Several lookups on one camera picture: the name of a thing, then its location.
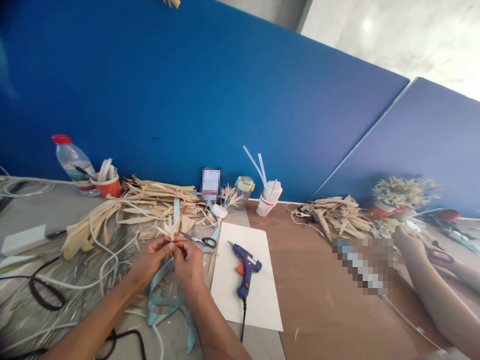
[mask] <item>smartphone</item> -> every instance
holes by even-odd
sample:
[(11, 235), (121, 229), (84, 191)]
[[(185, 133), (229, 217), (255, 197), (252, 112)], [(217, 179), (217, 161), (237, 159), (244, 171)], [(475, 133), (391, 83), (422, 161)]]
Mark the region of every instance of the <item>smartphone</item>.
[(212, 204), (222, 201), (221, 196), (221, 167), (202, 167), (201, 168), (201, 197), (205, 203), (209, 201)]

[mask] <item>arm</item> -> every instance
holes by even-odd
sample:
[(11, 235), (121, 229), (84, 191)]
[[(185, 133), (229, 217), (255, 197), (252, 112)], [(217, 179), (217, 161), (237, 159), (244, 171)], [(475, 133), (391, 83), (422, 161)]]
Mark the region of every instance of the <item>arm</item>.
[(174, 248), (164, 237), (145, 244), (125, 278), (42, 359), (94, 359), (125, 309), (153, 279), (163, 258)]
[(452, 272), (462, 282), (480, 294), (480, 271), (438, 249), (426, 248), (428, 260)]
[(479, 359), (480, 321), (453, 292), (430, 263), (423, 243), (402, 228), (393, 234), (400, 249), (415, 292), (438, 330), (461, 352)]
[(251, 359), (247, 350), (227, 324), (204, 279), (204, 255), (190, 241), (175, 243), (176, 281), (198, 328), (203, 357), (215, 359)]

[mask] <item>water bottle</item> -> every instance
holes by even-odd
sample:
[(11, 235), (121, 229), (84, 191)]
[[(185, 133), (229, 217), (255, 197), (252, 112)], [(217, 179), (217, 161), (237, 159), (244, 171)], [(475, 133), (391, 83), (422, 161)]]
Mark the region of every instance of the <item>water bottle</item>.
[(235, 210), (244, 210), (250, 199), (250, 194), (255, 188), (254, 180), (250, 176), (239, 176), (235, 183), (236, 195), (242, 197), (237, 205), (232, 205)]
[(92, 184), (90, 178), (75, 168), (82, 168), (90, 175), (95, 174), (95, 169), (87, 155), (78, 146), (72, 144), (72, 140), (68, 135), (57, 134), (51, 138), (56, 144), (55, 152), (58, 162), (71, 181), (78, 187), (80, 194), (88, 197), (100, 195), (100, 191)]

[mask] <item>red bottle cap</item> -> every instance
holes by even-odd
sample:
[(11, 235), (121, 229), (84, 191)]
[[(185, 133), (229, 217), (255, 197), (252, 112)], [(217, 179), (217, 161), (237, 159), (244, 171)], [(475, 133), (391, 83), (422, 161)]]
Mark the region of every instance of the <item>red bottle cap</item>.
[(70, 138), (70, 136), (64, 135), (64, 134), (52, 135), (51, 138), (55, 144), (71, 144), (72, 143), (72, 139)]

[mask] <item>blue hot glue gun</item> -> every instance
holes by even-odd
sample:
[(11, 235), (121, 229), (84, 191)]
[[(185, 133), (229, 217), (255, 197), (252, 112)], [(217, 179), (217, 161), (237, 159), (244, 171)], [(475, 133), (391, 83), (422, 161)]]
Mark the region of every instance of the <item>blue hot glue gun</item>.
[(258, 273), (262, 268), (260, 261), (255, 261), (253, 255), (237, 244), (230, 241), (228, 243), (233, 248), (233, 253), (240, 258), (241, 264), (235, 269), (241, 276), (241, 285), (236, 290), (236, 294), (242, 300), (246, 300), (250, 290), (250, 280), (252, 278), (252, 271)]

